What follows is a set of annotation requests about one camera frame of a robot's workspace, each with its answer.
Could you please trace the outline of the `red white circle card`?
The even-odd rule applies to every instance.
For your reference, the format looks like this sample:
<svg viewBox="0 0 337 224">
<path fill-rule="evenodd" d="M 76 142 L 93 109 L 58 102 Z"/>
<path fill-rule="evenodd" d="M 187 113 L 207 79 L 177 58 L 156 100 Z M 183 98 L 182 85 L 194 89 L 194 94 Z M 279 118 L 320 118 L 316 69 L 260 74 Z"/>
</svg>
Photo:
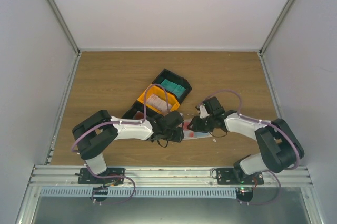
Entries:
<svg viewBox="0 0 337 224">
<path fill-rule="evenodd" d="M 194 132 L 191 131 L 188 126 L 190 125 L 191 120 L 185 120 L 183 125 L 183 133 L 185 138 L 192 138 L 194 137 Z"/>
</svg>

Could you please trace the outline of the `white pink cards stack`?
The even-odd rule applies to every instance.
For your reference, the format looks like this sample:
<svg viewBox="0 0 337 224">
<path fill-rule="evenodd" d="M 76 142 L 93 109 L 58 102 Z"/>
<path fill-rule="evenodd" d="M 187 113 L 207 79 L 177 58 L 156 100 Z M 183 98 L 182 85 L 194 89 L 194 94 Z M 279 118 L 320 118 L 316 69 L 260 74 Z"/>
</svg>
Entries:
<svg viewBox="0 0 337 224">
<path fill-rule="evenodd" d="M 166 100 L 161 99 L 155 94 L 151 94 L 150 97 L 147 98 L 146 104 L 162 113 L 167 113 L 172 107 Z"/>
</svg>

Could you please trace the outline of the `black bin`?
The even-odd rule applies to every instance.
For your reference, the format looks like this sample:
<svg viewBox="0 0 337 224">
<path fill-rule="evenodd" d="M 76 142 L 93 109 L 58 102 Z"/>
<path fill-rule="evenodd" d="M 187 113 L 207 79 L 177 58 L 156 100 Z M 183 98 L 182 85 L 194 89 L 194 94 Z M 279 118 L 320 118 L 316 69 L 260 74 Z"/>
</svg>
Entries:
<svg viewBox="0 0 337 224">
<path fill-rule="evenodd" d="M 163 69 L 152 84 L 160 84 L 168 93 L 176 97 L 179 104 L 182 104 L 192 90 L 187 79 L 167 69 Z"/>
<path fill-rule="evenodd" d="M 122 116 L 122 119 L 133 119 L 133 116 L 137 111 L 144 113 L 144 104 L 139 101 L 135 101 L 130 109 Z"/>
</svg>

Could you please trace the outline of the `orange bin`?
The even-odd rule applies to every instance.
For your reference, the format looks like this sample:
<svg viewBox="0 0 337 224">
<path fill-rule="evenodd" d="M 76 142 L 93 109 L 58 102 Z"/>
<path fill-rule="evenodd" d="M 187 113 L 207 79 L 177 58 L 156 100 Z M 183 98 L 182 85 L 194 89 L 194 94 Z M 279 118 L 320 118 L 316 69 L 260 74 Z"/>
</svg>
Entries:
<svg viewBox="0 0 337 224">
<path fill-rule="evenodd" d="M 142 104 L 145 102 L 147 108 L 161 115 L 167 115 L 180 107 L 178 99 L 168 91 L 164 91 L 159 84 L 149 85 L 137 101 Z"/>
</svg>

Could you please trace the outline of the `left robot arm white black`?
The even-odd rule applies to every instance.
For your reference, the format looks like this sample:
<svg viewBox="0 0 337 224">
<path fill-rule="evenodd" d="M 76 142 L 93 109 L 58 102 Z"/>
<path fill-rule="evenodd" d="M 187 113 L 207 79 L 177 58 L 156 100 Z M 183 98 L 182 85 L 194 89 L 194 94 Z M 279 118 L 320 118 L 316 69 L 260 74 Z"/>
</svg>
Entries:
<svg viewBox="0 0 337 224">
<path fill-rule="evenodd" d="M 72 129 L 75 142 L 71 152 L 79 154 L 84 160 L 91 171 L 91 179 L 102 184 L 108 179 L 103 151 L 114 140 L 165 140 L 180 143 L 184 138 L 183 124 L 184 119 L 177 111 L 165 116 L 131 120 L 110 116 L 107 110 L 100 110 Z"/>
</svg>

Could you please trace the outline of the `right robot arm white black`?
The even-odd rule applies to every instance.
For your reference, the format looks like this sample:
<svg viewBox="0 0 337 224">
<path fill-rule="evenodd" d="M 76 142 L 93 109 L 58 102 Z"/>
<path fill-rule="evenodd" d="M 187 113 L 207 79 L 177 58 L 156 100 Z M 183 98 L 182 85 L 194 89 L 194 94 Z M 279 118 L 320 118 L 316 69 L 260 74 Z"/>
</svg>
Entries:
<svg viewBox="0 0 337 224">
<path fill-rule="evenodd" d="M 235 110 L 226 111 L 216 97 L 204 100 L 196 109 L 199 115 L 191 120 L 189 130 L 212 133 L 214 129 L 221 129 L 257 142 L 260 153 L 248 155 L 233 166 L 233 178 L 238 184 L 246 184 L 253 174 L 259 172 L 280 173 L 285 169 L 296 169 L 305 155 L 297 137 L 283 119 L 265 121 Z"/>
</svg>

